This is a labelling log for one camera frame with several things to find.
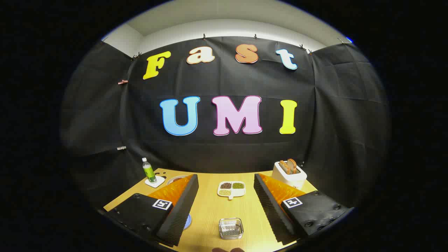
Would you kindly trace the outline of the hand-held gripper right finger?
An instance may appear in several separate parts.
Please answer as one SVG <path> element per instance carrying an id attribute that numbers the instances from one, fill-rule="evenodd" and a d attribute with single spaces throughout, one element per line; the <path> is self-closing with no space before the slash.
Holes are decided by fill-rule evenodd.
<path id="1" fill-rule="evenodd" d="M 316 238 L 353 211 L 323 192 L 305 193 L 260 173 L 253 188 L 276 240 L 284 245 Z"/>

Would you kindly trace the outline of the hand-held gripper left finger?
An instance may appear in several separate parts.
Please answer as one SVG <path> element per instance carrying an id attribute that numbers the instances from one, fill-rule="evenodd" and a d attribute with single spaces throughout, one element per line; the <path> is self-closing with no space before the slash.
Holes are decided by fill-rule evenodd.
<path id="1" fill-rule="evenodd" d="M 134 193 L 104 215 L 146 242 L 178 246 L 198 188 L 192 174 L 147 196 Z"/>

